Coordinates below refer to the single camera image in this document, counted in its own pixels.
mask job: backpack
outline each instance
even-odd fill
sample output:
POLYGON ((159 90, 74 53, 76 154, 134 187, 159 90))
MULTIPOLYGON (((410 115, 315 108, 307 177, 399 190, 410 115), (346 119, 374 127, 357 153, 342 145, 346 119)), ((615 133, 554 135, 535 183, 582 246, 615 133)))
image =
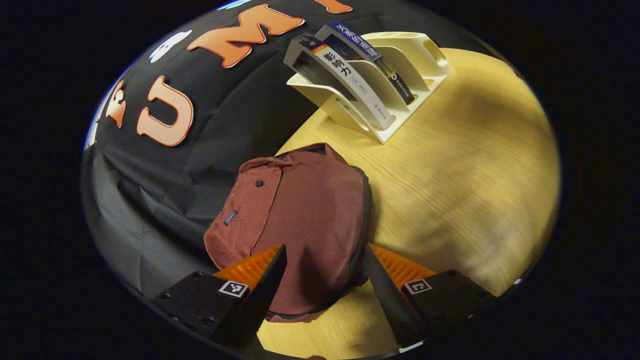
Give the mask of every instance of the backpack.
POLYGON ((367 281, 362 270, 372 206, 369 179, 326 143, 244 163, 204 234, 222 269, 284 243, 287 268, 266 319, 310 322, 367 281))

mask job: orange gripper pad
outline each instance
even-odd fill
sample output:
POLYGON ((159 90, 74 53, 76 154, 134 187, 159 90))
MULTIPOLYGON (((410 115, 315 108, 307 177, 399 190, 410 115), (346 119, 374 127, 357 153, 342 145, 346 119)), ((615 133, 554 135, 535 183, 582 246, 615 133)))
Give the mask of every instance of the orange gripper pad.
POLYGON ((246 284, 249 286, 249 290, 253 291, 281 246, 282 244, 278 244, 244 260, 238 261, 216 272, 213 276, 246 284))
POLYGON ((400 293, 402 293, 404 284, 436 274, 434 271, 389 250, 373 244, 369 244, 369 246, 371 246, 371 250, 373 250, 378 260, 380 260, 380 263, 384 266, 400 293))

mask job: book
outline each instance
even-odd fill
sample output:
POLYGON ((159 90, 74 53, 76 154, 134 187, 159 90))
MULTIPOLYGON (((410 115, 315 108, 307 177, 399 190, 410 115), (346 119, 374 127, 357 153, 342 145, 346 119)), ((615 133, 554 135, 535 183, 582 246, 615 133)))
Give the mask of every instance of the book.
POLYGON ((400 74, 386 63, 380 52, 342 22, 337 20, 329 22, 317 32, 316 37, 347 60, 367 60, 377 65, 405 104, 409 105, 414 100, 413 94, 400 74))
POLYGON ((284 63, 307 81, 330 86, 351 101, 379 129, 388 128, 394 119, 378 95, 336 50, 310 33, 291 40, 284 63))

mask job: table surface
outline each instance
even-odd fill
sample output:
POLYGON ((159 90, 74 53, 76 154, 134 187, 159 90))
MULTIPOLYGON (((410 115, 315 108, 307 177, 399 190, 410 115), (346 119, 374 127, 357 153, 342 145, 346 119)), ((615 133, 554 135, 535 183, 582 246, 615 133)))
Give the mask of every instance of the table surface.
MULTIPOLYGON (((329 143, 373 190, 372 242, 436 272, 455 268, 498 296, 555 222, 556 140, 529 87, 504 62, 442 49, 454 72, 384 145, 315 112, 279 152, 329 143)), ((371 283, 310 323, 264 322, 266 350, 352 359, 397 350, 371 283)))

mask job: white book holder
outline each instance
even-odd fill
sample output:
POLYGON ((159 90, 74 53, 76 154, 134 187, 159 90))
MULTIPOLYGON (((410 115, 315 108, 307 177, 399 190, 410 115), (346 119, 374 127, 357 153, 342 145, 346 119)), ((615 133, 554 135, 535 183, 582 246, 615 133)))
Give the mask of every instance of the white book holder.
POLYGON ((338 90, 310 83, 300 74, 287 81, 323 110, 336 123, 385 143, 413 115, 415 110, 440 86, 453 67, 436 44, 425 34, 405 32, 362 35, 397 71, 413 94, 409 105, 395 90, 384 72, 365 60, 348 61, 376 92, 394 118, 387 129, 377 129, 338 90))

